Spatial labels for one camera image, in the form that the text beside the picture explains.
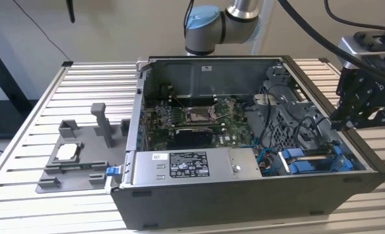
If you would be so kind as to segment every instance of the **wall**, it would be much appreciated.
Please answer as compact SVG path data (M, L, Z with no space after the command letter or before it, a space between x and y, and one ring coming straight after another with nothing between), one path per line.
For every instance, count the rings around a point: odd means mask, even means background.
M187 0L74 0L71 24L65 0L16 0L74 61L135 61L149 55L183 55L182 19ZM226 7L230 0L197 0ZM330 0L341 17L385 25L381 0ZM322 0L290 0L297 11L334 43L360 28L334 22ZM252 44L220 45L216 54L249 54ZM333 55L310 39L276 4L264 54L297 58ZM0 0L0 57L28 98L39 98L66 60L12 0Z
M320 34L338 44L341 36L353 35L364 29L334 21L322 0L289 0L300 15ZM332 12L341 18L385 26L385 0L329 0ZM270 25L262 45L262 54L288 54L293 58L326 57L340 65L337 57L309 37L281 5L276 3Z
M187 0L16 0L74 61L137 61L183 55ZM226 7L229 0L197 0ZM241 55L252 45L222 45L218 55ZM28 98L39 98L66 60L12 0L0 0L0 57Z

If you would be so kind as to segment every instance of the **power supply label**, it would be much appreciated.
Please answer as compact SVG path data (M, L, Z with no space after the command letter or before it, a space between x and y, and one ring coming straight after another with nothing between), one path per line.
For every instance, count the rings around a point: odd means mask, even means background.
M171 178L210 176L206 152L170 153Z

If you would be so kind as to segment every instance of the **blue latch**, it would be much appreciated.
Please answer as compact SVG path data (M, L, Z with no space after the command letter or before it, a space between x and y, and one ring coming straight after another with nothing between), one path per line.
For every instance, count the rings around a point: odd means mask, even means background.
M121 167L109 167L106 170L106 176L117 176L121 173Z

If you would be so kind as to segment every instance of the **slotted metal table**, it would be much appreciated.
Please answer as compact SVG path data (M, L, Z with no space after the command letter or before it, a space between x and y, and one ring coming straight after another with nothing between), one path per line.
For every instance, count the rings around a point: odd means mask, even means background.
M297 64L336 103L337 69L318 59L297 59ZM126 229L105 190L38 194L35 188L59 136L61 121L75 119L81 126L94 125L94 102L107 104L106 115L113 123L129 119L135 84L135 63L74 63L62 67L0 157L0 233L134 233ZM385 161L385 128L358 133ZM372 193L353 196L329 216L153 232L385 234L385 183Z

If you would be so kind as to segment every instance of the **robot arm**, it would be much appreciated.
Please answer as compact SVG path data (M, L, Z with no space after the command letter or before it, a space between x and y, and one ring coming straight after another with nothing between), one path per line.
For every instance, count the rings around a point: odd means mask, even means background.
M210 55L217 44L244 43L258 29L260 0L236 0L221 11L217 6L194 7L186 20L185 49L190 55Z
M334 46L312 28L288 0L278 0L298 25L342 60L332 128L385 126L385 31L358 32ZM252 40L258 29L258 0L236 0L225 11L216 6L194 7L186 19L186 50L205 56L216 45Z
M338 48L313 29L288 0L278 2L305 32L345 62L336 91L338 108L330 115L332 128L341 131L385 126L385 31L358 32L342 39Z
M385 31L357 32L341 39L338 47L385 72ZM385 80L377 80L350 62L342 62L336 91L338 108L330 116L333 127L340 130L349 121L357 128L385 126Z

